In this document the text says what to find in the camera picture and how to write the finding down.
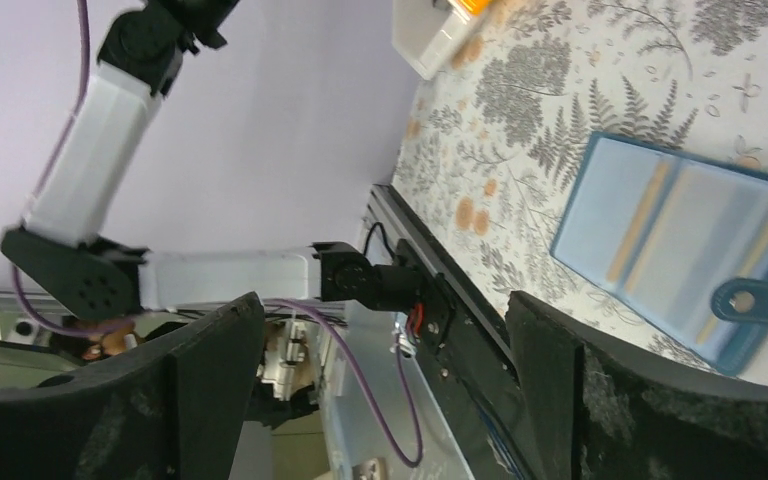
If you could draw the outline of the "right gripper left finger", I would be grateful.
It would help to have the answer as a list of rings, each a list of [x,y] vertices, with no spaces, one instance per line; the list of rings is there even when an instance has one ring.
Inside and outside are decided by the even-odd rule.
[[[0,479],[225,479],[264,343],[247,293],[133,350],[0,390]]]

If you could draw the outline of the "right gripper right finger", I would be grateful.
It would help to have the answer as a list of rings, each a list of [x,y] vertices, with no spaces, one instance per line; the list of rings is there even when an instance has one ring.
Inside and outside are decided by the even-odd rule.
[[[768,479],[768,386],[666,359],[522,291],[506,314],[541,479]]]

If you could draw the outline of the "blue card holder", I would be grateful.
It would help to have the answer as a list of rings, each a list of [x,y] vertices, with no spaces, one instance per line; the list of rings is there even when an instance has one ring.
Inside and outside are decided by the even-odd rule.
[[[596,132],[550,252],[722,374],[768,336],[768,172]]]

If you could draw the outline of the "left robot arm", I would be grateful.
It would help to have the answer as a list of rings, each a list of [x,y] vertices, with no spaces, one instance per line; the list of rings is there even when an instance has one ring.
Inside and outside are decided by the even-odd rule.
[[[0,250],[72,314],[369,298],[353,251],[414,72],[388,1],[147,1],[112,22]]]

